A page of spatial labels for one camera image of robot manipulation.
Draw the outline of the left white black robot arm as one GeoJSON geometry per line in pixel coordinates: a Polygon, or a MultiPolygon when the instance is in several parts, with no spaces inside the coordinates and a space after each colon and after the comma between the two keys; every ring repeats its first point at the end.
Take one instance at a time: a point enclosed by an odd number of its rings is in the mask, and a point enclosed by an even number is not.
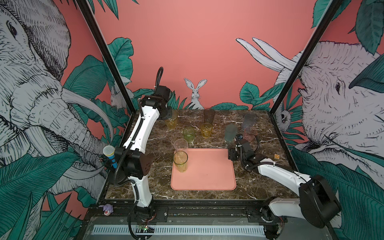
{"type": "Polygon", "coordinates": [[[121,187],[130,183],[135,196],[134,210],[150,217],[154,214],[148,182],[152,160],[145,152],[155,122],[172,116],[172,108],[168,107],[170,93],[169,88],[157,86],[152,95],[138,100],[138,120],[123,147],[115,151],[117,166],[112,175],[113,185],[121,187]]]}

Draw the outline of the clear glass tumbler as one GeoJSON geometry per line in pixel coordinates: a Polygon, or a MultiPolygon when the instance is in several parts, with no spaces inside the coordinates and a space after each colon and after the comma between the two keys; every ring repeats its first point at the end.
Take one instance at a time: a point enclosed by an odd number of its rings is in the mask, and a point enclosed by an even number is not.
{"type": "Polygon", "coordinates": [[[180,151],[186,152],[189,148],[189,143],[185,139],[177,139],[174,142],[174,148],[175,148],[175,153],[180,151]]]}

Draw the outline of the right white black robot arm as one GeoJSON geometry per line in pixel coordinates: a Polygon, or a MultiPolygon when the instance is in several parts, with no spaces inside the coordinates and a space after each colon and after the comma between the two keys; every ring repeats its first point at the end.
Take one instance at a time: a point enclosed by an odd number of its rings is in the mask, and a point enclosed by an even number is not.
{"type": "Polygon", "coordinates": [[[342,206],[328,181],[320,175],[310,176],[289,170],[272,159],[258,154],[250,143],[238,134],[228,158],[239,161],[246,172],[268,177],[297,195],[295,199],[270,198],[260,212],[265,222],[278,217],[305,219],[316,228],[323,228],[336,217],[342,206]]]}

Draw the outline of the light green tall glass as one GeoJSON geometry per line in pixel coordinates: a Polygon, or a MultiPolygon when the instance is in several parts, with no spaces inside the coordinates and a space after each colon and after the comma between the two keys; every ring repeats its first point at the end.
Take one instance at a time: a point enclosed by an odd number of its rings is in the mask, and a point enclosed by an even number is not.
{"type": "Polygon", "coordinates": [[[188,154],[185,151],[175,152],[173,162],[179,172],[185,172],[188,168],[188,154]]]}

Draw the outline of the pink square tray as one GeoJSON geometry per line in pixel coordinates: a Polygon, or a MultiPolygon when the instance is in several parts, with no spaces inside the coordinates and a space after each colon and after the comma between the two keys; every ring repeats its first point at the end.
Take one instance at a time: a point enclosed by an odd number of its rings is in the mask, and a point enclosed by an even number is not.
{"type": "Polygon", "coordinates": [[[171,188],[176,191],[232,191],[236,188],[234,165],[227,149],[187,149],[187,168],[173,164],[171,188]]]}

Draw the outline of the amber tall glass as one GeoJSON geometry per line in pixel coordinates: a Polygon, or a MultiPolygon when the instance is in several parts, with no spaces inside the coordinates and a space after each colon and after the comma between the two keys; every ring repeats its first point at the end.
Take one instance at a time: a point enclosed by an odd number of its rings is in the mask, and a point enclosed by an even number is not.
{"type": "Polygon", "coordinates": [[[166,126],[169,130],[176,129],[178,125],[178,113],[176,110],[172,109],[172,116],[165,120],[166,126]]]}

